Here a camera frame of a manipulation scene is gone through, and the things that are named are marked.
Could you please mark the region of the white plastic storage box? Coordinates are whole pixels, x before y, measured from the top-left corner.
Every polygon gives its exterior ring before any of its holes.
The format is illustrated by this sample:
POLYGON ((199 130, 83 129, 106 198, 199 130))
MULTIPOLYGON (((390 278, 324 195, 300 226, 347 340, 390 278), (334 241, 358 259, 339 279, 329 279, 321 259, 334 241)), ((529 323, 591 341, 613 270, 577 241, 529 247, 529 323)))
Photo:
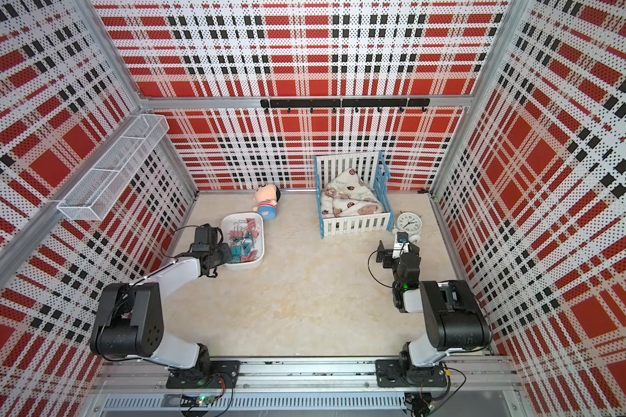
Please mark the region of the white plastic storage box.
POLYGON ((240 271, 255 269, 264 261, 264 220, 253 212, 224 217, 221 222, 224 240, 230 246, 231 260, 226 269, 240 271))

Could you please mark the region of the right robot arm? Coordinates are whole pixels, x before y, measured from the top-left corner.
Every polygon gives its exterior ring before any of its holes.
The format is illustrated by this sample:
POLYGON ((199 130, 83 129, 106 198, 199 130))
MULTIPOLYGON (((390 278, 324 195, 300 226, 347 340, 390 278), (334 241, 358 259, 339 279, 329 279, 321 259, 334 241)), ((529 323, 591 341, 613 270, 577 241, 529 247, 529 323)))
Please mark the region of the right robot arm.
POLYGON ((466 281, 422 281, 419 249, 411 243, 398 243, 394 250, 379 243, 372 255, 392 273, 395 308, 424 318, 425 333, 403 346, 402 368, 433 368, 452 354, 488 349, 490 326, 466 281))

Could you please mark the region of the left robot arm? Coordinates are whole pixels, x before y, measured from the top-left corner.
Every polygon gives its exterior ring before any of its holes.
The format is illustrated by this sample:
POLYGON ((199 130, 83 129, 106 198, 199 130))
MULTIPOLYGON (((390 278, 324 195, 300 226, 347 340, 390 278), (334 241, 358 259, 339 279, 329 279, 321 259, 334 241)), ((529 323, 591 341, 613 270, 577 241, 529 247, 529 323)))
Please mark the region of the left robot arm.
POLYGON ((208 375, 208 349, 165 329, 163 304, 179 288, 198 278, 216 278, 232 260, 223 231, 210 224, 194 227, 189 249, 173 262, 133 283, 107 285, 100 296, 90 351, 106 361, 144 360, 179 373, 208 375))

